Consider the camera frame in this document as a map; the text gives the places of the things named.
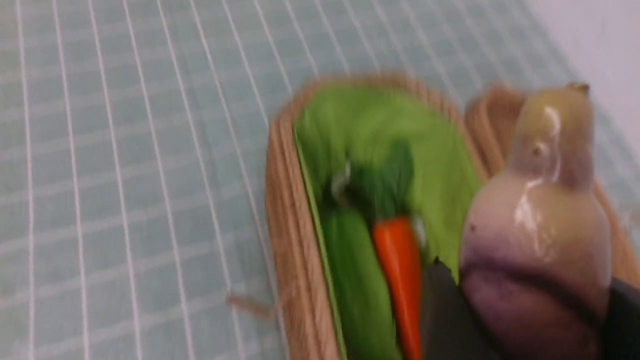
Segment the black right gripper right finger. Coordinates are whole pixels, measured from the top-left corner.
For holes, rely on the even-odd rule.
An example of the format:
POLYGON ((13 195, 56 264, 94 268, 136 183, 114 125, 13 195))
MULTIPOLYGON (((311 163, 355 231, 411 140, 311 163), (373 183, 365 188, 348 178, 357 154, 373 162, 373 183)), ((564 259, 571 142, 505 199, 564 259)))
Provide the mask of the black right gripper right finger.
POLYGON ((602 360, 640 358, 640 290, 613 277, 602 328, 602 360))

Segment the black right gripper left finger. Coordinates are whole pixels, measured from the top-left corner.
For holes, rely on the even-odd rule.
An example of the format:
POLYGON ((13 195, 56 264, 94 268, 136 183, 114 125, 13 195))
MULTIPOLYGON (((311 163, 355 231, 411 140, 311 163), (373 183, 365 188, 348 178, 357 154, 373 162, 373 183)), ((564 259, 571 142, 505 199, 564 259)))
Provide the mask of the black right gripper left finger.
POLYGON ((422 360, 498 360, 448 267, 435 260, 422 271, 419 315, 422 360))

